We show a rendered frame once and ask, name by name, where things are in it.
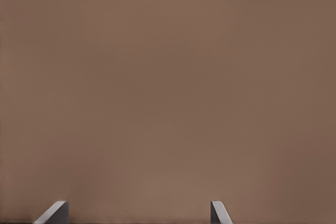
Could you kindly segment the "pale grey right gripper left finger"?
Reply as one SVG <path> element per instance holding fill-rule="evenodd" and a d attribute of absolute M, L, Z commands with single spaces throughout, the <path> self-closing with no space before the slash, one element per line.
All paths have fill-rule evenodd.
<path fill-rule="evenodd" d="M 69 204 L 65 200 L 55 202 L 34 223 L 69 223 Z"/>

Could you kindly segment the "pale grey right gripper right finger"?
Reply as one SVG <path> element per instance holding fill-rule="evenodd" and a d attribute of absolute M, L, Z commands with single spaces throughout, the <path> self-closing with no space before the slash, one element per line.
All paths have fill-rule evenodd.
<path fill-rule="evenodd" d="M 210 222 L 211 223 L 233 223 L 229 213 L 221 201 L 211 201 L 210 204 Z"/>

